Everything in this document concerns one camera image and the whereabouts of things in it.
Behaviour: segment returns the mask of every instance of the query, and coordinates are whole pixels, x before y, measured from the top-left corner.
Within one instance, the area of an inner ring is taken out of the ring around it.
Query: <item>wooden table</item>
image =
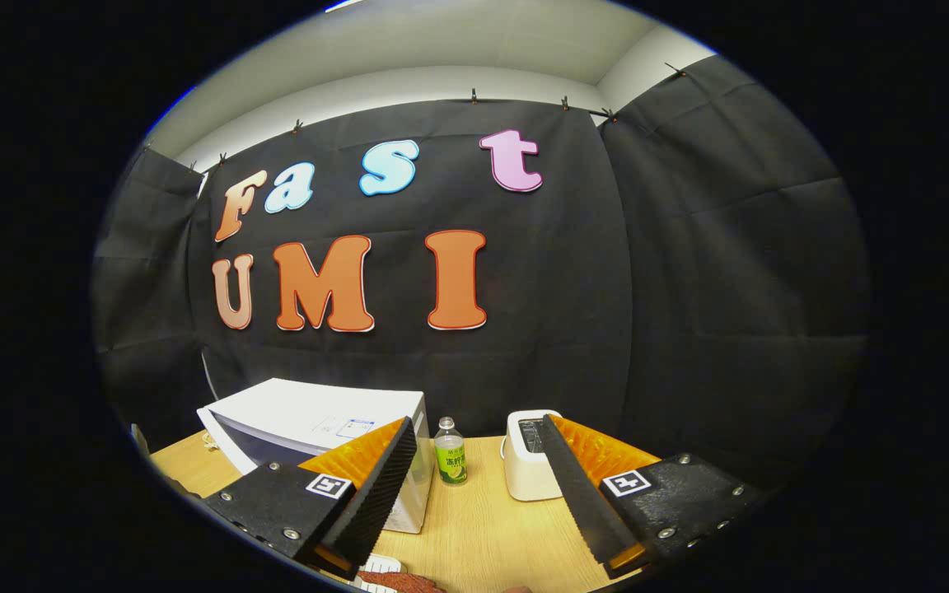
[[[225,454],[204,447],[204,432],[152,455],[161,472],[206,497],[240,479]],[[503,437],[464,441],[467,482],[434,477],[418,534],[384,530],[376,554],[398,558],[408,572],[449,593],[501,593],[529,586],[535,593],[585,592],[611,581],[592,558],[562,498],[518,502],[507,492]]]

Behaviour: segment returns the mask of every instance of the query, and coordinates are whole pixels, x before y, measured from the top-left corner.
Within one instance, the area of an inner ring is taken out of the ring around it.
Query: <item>pink letter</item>
[[[526,173],[522,164],[523,154],[537,154],[537,143],[525,142],[517,130],[504,130],[486,136],[478,146],[489,149],[493,161],[493,179],[502,188],[511,191],[534,191],[544,180],[540,173]]]

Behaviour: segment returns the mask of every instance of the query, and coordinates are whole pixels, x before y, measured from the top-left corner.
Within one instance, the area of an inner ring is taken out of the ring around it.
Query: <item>clip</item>
[[[680,70],[680,68],[674,67],[673,64],[670,64],[670,63],[664,63],[664,64],[665,64],[667,67],[669,67],[669,68],[673,68],[673,70],[675,70],[675,71],[677,72],[677,74],[679,74],[679,75],[681,75],[681,76],[686,76],[686,72],[683,72],[682,70]]]

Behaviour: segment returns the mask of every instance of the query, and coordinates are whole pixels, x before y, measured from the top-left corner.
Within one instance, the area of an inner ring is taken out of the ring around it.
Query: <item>orange letter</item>
[[[211,265],[214,274],[214,300],[218,303],[218,316],[233,329],[244,329],[251,323],[251,266],[255,259],[250,253],[236,257],[236,281],[241,287],[241,308],[233,310],[229,304],[229,259],[219,259]]]
[[[328,327],[335,331],[368,331],[376,326],[376,320],[365,311],[365,253],[371,248],[372,241],[366,236],[341,236],[328,248],[320,273],[313,269],[302,243],[286,243],[274,249],[273,259],[280,267],[278,327],[302,329],[305,320],[297,307],[302,304],[310,323],[320,328],[329,299],[332,315],[328,315]]]
[[[475,252],[485,236],[474,231],[441,231],[424,241],[434,252],[437,299],[427,323],[434,329],[475,329],[485,325],[485,311],[475,301]]]
[[[263,187],[264,183],[266,171],[260,171],[226,190],[226,210],[222,213],[222,225],[215,233],[215,243],[229,239],[241,229],[241,214],[248,213],[251,200],[255,198],[255,188]]]

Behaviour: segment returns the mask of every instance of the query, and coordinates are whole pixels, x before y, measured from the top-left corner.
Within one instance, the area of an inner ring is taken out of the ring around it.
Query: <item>orange soft pad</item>
[[[380,461],[391,440],[398,434],[403,421],[404,418],[399,418],[313,459],[306,459],[298,466],[311,472],[346,478],[353,482],[355,488],[361,489],[368,475],[376,468],[376,462]]]
[[[661,461],[660,457],[623,443],[614,437],[592,431],[572,420],[566,420],[550,413],[551,422],[566,439],[569,450],[577,457],[581,469],[596,488],[603,478],[616,476],[632,469],[645,468],[651,463]]]

